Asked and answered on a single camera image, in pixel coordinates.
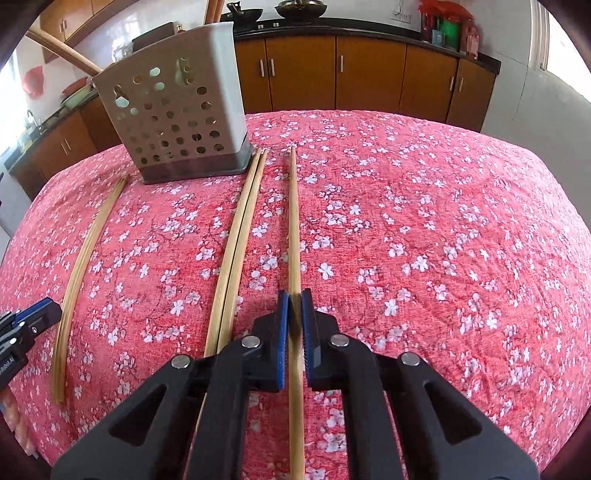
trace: green container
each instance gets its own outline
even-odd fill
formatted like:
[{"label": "green container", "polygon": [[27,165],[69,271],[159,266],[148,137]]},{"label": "green container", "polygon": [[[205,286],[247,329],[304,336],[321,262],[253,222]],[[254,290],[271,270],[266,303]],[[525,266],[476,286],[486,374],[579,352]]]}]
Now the green container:
[{"label": "green container", "polygon": [[443,32],[443,44],[445,48],[453,51],[460,51],[460,31],[461,25],[459,23],[443,20],[441,31]]}]

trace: pink floral tablecloth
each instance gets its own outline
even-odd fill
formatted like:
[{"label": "pink floral tablecloth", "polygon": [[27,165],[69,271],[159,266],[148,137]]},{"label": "pink floral tablecloth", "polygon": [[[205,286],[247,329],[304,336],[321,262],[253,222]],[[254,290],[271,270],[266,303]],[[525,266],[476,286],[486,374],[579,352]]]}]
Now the pink floral tablecloth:
[{"label": "pink floral tablecloth", "polygon": [[[301,271],[316,307],[374,351],[407,349],[543,469],[589,407],[589,230],[532,153],[375,112],[248,117],[270,148],[235,334],[287,286],[288,147],[297,145]],[[0,307],[61,302],[85,235],[131,173],[92,254],[73,318],[66,403],[48,394],[55,330],[11,384],[55,462],[178,352],[200,357],[243,176],[145,186],[123,146],[53,177],[0,270]],[[306,389],[310,479],[346,478],[339,393]],[[244,477],[289,471],[287,395],[251,395]]]}]

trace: pot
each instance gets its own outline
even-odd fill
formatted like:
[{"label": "pot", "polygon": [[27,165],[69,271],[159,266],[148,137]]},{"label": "pot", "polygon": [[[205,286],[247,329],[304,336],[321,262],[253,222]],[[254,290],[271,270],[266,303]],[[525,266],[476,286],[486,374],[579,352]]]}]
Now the pot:
[{"label": "pot", "polygon": [[321,0],[284,0],[275,7],[283,18],[295,22],[309,22],[326,12]]},{"label": "pot", "polygon": [[242,10],[240,2],[229,3],[226,5],[230,13],[223,14],[220,17],[221,22],[234,22],[238,27],[247,27],[255,24],[262,15],[262,8],[247,8]]}]

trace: electrical outlet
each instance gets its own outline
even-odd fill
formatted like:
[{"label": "electrical outlet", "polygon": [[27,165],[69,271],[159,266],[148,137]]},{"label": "electrical outlet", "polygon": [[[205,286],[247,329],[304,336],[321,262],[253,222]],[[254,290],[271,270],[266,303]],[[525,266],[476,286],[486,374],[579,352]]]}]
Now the electrical outlet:
[{"label": "electrical outlet", "polygon": [[392,15],[390,16],[390,18],[392,20],[398,20],[399,22],[402,22],[402,23],[410,23],[411,15],[405,14],[402,12],[393,12]]}]

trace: wooden handle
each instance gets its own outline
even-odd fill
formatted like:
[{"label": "wooden handle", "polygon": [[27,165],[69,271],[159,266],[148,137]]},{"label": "wooden handle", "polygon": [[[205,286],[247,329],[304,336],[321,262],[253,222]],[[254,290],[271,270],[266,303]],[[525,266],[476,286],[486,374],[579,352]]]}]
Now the wooden handle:
[{"label": "wooden handle", "polygon": [[39,43],[40,46],[52,51],[56,55],[59,55],[65,61],[69,61],[72,65],[74,65],[74,67],[78,67],[80,70],[90,76],[97,75],[103,71],[102,68],[92,63],[84,55],[81,55],[72,47],[69,47],[62,41],[38,27],[30,26],[25,35],[31,40]]}]

